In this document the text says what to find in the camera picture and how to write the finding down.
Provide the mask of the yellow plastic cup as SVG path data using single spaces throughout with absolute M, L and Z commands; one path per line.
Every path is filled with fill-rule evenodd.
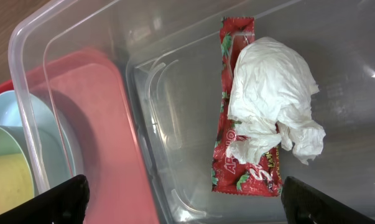
M 0 156 L 0 214 L 35 195 L 34 181 L 23 154 Z

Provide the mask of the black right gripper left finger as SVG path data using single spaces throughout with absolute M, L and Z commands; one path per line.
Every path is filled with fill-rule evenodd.
M 0 214 L 0 224 L 82 224 L 89 200 L 88 180 L 79 174 Z

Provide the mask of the white tissue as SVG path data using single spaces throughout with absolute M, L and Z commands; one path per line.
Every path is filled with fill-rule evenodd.
M 303 164 L 323 150 L 324 128 L 312 119 L 311 99 L 319 88 L 295 50 L 263 37 L 242 49 L 234 68 L 228 119 L 245 136 L 226 148 L 241 164 L 258 164 L 280 144 Z

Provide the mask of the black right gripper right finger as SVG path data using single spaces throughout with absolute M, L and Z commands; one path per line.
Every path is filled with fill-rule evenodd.
M 372 218 L 291 176 L 285 179 L 281 201 L 288 224 L 375 224 Z

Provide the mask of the red candy wrapper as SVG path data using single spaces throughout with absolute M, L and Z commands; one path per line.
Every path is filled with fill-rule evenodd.
M 240 164 L 226 155 L 232 142 L 246 140 L 235 133 L 236 122 L 227 118 L 233 70 L 239 53 L 255 40 L 253 17 L 224 17 L 221 20 L 222 99 L 211 168 L 212 191 L 235 195 L 276 197 L 282 192 L 279 147 L 261 156 L 258 165 Z

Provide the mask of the light blue plate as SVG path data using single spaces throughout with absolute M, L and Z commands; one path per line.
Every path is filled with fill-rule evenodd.
M 84 173 L 83 156 L 78 139 L 66 117 L 57 111 L 57 118 L 48 104 L 30 95 L 33 115 L 37 125 L 44 171 L 50 188 L 75 175 Z M 34 162 L 29 155 L 22 119 L 19 113 L 15 91 L 0 94 L 0 128 L 9 132 L 21 145 L 30 168 Z

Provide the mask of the light green bowl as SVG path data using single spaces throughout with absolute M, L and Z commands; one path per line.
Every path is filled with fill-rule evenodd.
M 66 158 L 60 143 L 48 132 L 39 129 L 42 146 L 42 159 L 51 188 L 63 183 L 71 177 Z M 39 194 L 37 181 L 34 176 L 33 162 L 21 126 L 0 126 L 0 157 L 18 155 L 27 170 L 27 183 L 32 184 L 32 195 Z

